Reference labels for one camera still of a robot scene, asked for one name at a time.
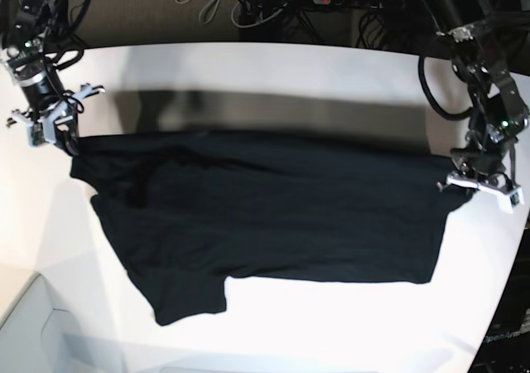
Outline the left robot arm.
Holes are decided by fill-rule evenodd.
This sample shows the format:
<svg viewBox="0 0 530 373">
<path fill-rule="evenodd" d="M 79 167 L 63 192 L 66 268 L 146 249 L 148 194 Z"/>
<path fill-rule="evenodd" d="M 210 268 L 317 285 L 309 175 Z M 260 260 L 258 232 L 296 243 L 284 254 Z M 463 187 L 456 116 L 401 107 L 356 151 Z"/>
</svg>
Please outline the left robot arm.
<svg viewBox="0 0 530 373">
<path fill-rule="evenodd" d="M 450 42 L 451 65 L 466 84 L 471 107 L 459 114 L 444 110 L 426 82 L 425 60 L 418 61 L 418 76 L 430 106 L 448 121 L 468 120 L 466 145 L 453 148 L 455 169 L 440 184 L 454 185 L 522 201 L 514 166 L 503 159 L 515 158 L 518 135 L 528 127 L 529 109 L 508 69 L 508 62 L 490 23 L 488 0 L 421 0 L 431 15 L 436 36 Z"/>
</svg>

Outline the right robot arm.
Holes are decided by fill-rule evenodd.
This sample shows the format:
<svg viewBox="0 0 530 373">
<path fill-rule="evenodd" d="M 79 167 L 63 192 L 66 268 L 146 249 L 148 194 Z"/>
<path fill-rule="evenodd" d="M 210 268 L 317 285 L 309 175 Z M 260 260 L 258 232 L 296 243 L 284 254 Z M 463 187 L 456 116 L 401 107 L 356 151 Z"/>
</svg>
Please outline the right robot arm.
<svg viewBox="0 0 530 373">
<path fill-rule="evenodd" d="M 68 0 L 18 0 L 13 24 L 1 37 L 1 64 L 19 87 L 27 108 L 14 109 L 6 126 L 19 124 L 31 147 L 53 145 L 69 156 L 79 154 L 79 115 L 83 100 L 103 94 L 102 85 L 82 84 L 74 92 L 59 73 L 84 56 L 84 46 L 63 21 Z"/>
</svg>

